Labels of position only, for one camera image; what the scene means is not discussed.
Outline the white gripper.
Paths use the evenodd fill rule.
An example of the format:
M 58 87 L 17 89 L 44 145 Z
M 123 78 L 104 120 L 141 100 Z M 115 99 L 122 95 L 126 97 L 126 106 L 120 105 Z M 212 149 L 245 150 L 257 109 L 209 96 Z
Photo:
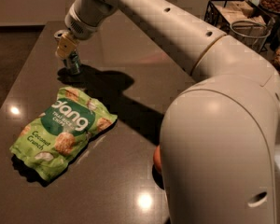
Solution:
M 98 30 L 101 23 L 117 9 L 102 0 L 75 0 L 64 22 L 71 32 L 63 33 L 58 41 L 56 54 L 62 60 L 76 50 L 78 40 L 87 40 Z

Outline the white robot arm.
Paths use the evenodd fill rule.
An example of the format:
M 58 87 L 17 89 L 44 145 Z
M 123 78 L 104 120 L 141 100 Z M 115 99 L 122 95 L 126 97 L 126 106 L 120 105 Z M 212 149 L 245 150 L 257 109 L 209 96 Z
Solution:
M 76 0 L 66 56 L 122 11 L 194 80 L 161 125 L 171 224 L 277 224 L 274 144 L 280 76 L 254 50 L 165 0 Z

